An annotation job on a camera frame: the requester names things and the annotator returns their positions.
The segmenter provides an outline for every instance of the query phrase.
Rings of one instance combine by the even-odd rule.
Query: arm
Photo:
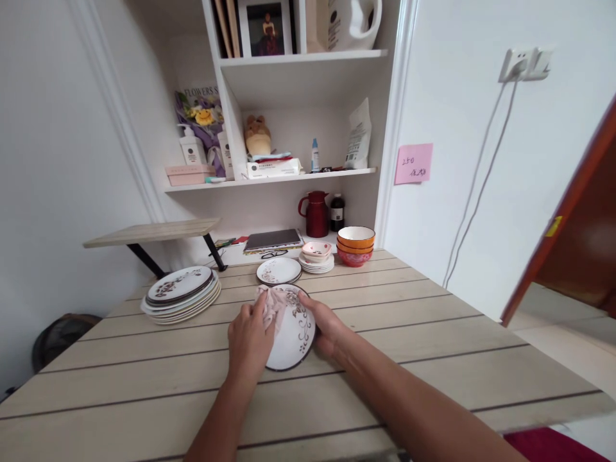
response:
[[[195,436],[185,462],[233,461],[242,424],[259,377],[274,345],[275,322],[263,327],[266,293],[257,303],[242,305],[229,325],[229,371],[216,401]]]
[[[525,461],[464,407],[350,330],[326,305],[300,294],[322,337],[317,345],[342,366],[414,461]]]

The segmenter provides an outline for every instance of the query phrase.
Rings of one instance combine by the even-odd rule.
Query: person's left hand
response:
[[[256,385],[265,369],[274,345],[275,319],[267,331],[263,327],[263,310],[267,292],[253,305],[244,304],[229,325],[229,372],[232,380],[248,381]]]

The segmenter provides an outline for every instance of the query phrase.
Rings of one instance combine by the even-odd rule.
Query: red bowl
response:
[[[365,262],[372,258],[372,252],[370,253],[348,253],[344,250],[340,250],[340,247],[336,246],[338,249],[338,256],[342,262],[350,266],[351,268],[360,268],[364,265]]]

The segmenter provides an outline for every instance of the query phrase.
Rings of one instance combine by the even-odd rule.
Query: glasses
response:
[[[267,260],[269,258],[280,257],[281,255],[284,255],[285,253],[288,253],[288,252],[289,252],[288,250],[272,250],[271,252],[261,255],[261,260]]]

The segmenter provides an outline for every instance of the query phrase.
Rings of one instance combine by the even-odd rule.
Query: red thermos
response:
[[[309,237],[325,237],[329,231],[329,209],[325,197],[329,192],[313,191],[300,200],[297,211],[306,219],[306,234]],[[308,199],[306,213],[302,213],[302,204]]]

